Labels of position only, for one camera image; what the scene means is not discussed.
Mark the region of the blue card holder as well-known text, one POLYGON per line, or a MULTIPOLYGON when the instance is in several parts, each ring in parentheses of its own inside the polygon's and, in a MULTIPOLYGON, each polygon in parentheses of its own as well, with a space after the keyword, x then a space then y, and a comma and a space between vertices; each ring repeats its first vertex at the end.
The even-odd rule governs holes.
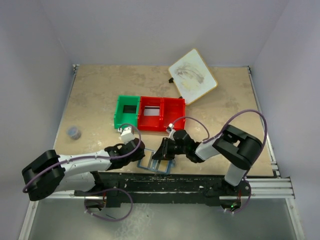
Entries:
POLYGON ((153 173, 169 174, 171 172, 171 169, 175 167, 176 161, 175 160, 167 160, 167 161, 169 161, 167 172, 158 171, 158 167, 159 167, 161 160, 153 160, 152 156, 154 153, 155 153, 154 150, 146 148, 144 150, 144 157, 137 162, 137 167, 140 169, 144 169, 144 170, 153 172, 153 173))

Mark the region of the orange yellow credit card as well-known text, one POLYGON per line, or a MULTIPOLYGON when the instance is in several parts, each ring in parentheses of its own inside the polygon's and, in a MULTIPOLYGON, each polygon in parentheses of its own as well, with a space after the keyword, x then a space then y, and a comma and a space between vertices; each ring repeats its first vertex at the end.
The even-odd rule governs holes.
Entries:
POLYGON ((169 163, 170 163, 169 161, 162 160, 159 163, 159 166, 158 166, 157 170, 160 171, 160 172, 167 172, 169 163))

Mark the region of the black credit card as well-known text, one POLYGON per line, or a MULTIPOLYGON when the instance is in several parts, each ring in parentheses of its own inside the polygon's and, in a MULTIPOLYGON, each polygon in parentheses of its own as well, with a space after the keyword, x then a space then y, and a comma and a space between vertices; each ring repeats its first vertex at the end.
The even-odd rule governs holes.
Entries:
POLYGON ((124 105, 122 112, 124 114, 136 114, 137 106, 136 105, 124 105))

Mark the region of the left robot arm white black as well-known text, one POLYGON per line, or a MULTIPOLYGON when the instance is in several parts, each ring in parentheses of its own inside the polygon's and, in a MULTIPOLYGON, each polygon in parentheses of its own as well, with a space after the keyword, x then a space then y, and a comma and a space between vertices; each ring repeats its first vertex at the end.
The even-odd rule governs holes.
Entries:
POLYGON ((98 171, 121 169, 144 156, 145 144, 138 138, 80 155, 59 155, 54 149, 47 150, 21 171, 25 183, 22 192, 31 201, 71 190, 98 196, 103 191, 98 171))

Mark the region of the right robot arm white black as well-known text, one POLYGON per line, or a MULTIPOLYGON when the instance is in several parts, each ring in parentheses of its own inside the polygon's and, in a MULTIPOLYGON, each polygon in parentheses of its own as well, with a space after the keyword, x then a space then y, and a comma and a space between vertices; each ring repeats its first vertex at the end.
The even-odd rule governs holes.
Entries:
POLYGON ((171 161, 177 155, 184 155, 197 164, 222 155, 230 162, 223 178, 222 190, 226 195, 233 196, 240 190, 241 180, 260 156, 265 143, 230 124, 219 137, 208 142, 195 141, 185 130, 178 130, 162 139, 158 150, 151 158, 157 161, 171 161))

